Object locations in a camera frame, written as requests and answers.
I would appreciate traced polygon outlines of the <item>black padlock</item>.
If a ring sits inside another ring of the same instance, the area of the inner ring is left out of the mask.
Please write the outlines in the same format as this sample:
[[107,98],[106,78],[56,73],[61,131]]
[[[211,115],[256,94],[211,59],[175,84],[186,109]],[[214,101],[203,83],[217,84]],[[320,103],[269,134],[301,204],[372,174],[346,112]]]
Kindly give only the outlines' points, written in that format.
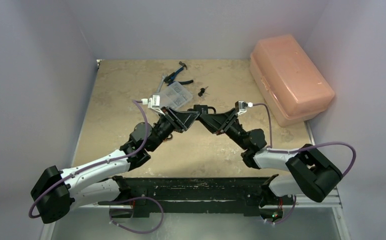
[[199,112],[201,115],[217,113],[215,107],[209,105],[195,104],[192,109],[196,112]]

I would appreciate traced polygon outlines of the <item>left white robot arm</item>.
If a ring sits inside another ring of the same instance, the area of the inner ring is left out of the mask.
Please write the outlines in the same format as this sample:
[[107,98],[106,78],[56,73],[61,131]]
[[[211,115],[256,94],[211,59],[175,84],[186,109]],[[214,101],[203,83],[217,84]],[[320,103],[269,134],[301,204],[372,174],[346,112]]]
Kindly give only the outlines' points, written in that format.
[[158,121],[138,123],[128,141],[112,153],[83,165],[59,170],[55,165],[46,168],[36,181],[30,195],[33,204],[28,216],[41,218],[50,224],[64,217],[81,200],[76,194],[106,177],[141,167],[173,132],[187,131],[200,116],[199,111],[177,111],[162,108]]

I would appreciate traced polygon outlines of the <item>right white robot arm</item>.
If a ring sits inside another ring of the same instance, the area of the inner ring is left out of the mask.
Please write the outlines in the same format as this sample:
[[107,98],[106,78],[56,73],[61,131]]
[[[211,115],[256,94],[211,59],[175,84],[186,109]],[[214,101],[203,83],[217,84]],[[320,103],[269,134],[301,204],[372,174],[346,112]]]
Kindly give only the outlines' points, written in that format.
[[343,179],[341,171],[314,145],[294,150],[272,149],[262,129],[244,130],[233,111],[202,113],[198,120],[212,134],[227,135],[244,152],[245,165],[253,169],[276,169],[288,175],[275,176],[263,185],[261,196],[269,204],[286,195],[303,194],[321,203]]

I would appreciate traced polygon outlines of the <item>clear plastic screw box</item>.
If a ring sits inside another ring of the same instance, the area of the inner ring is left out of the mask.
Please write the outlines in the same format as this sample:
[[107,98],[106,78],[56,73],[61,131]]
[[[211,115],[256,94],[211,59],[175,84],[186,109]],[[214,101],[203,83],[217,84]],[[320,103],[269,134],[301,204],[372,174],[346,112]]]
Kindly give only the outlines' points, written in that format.
[[159,94],[159,106],[177,110],[193,99],[193,95],[179,82],[173,82],[171,85],[162,89]]

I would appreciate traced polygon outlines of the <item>silver wrench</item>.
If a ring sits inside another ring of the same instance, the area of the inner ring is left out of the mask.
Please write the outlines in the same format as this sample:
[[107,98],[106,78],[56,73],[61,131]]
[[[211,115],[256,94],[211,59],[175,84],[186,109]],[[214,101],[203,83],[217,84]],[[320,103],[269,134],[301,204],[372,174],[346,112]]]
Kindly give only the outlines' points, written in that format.
[[162,75],[161,80],[160,80],[160,82],[159,82],[159,84],[158,84],[156,93],[159,93],[159,92],[161,91],[162,86],[163,86],[163,84],[164,84],[164,82],[165,82],[165,78],[166,78],[166,77],[167,77],[166,74],[163,74],[163,75]]

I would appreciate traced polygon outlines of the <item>small hammer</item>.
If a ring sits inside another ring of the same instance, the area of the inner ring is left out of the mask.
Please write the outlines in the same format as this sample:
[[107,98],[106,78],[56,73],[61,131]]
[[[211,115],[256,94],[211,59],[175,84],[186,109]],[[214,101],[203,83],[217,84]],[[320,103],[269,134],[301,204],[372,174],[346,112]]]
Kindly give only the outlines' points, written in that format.
[[184,69],[187,70],[187,69],[188,69],[187,65],[186,65],[184,62],[179,61],[178,64],[180,65],[180,69],[181,69],[181,70],[184,70]]

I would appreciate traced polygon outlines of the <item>pink plastic storage box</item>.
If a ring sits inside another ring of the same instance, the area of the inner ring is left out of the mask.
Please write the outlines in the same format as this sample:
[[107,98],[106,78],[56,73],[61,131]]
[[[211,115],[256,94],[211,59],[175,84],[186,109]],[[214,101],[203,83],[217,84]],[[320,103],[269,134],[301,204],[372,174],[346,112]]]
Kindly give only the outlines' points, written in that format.
[[281,127],[326,111],[335,92],[291,34],[260,39],[249,70]]

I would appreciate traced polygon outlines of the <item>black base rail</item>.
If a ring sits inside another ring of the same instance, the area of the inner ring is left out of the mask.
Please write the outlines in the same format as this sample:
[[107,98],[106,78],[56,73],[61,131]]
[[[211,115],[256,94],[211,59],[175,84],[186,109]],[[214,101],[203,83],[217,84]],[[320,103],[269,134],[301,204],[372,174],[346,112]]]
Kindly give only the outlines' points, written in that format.
[[277,197],[264,189],[272,177],[122,177],[114,176],[119,194],[98,202],[110,205],[112,216],[147,218],[151,213],[242,214],[271,218],[282,206],[292,205],[293,197]]

